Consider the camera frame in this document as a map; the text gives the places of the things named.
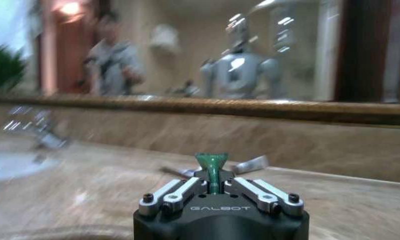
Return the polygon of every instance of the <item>white robot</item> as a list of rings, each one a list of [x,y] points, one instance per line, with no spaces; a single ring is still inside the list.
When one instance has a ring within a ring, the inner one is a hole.
[[[206,96],[221,99],[255,99],[259,77],[269,80],[269,98],[286,99],[289,90],[282,81],[279,62],[250,51],[249,21],[243,15],[230,20],[230,53],[218,61],[209,60],[202,66],[206,80]]]

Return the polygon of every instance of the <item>faucet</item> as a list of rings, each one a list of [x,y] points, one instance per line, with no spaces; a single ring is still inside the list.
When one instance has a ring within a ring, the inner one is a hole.
[[[51,111],[30,106],[18,106],[10,111],[10,120],[3,126],[10,133],[35,136],[39,143],[50,149],[61,149],[70,143],[53,131]]]

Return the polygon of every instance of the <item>silver linkage bar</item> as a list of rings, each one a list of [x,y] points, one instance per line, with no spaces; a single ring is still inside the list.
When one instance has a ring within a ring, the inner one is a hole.
[[[282,212],[278,197],[258,188],[243,177],[237,177],[233,181],[226,181],[225,187],[227,193],[246,195],[257,203],[257,207],[263,212],[273,215]]]
[[[163,198],[163,213],[171,215],[185,208],[186,200],[197,194],[203,194],[209,191],[209,183],[199,177],[193,177],[186,184],[173,193],[169,193]]]
[[[162,187],[154,194],[147,194],[143,199],[139,200],[139,213],[143,216],[154,216],[159,213],[163,205],[163,198],[166,194],[174,192],[181,186],[182,180],[173,180],[165,187]]]
[[[269,184],[265,180],[255,180],[254,184],[259,186],[267,192],[275,194],[279,198],[279,204],[282,205],[283,212],[291,216],[302,216],[305,213],[305,201],[297,194],[287,194],[279,188]]]

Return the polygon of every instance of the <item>green leaves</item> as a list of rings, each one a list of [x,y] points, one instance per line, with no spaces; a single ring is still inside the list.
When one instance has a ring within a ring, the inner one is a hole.
[[[0,46],[0,92],[8,92],[22,82],[24,73],[23,52],[12,53],[6,46]]]

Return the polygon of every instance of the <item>mirror frame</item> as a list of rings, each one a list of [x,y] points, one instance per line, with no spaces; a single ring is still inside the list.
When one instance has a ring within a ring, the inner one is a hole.
[[[400,104],[223,100],[157,96],[0,95],[0,103],[74,108],[231,115],[305,121],[400,125]]]

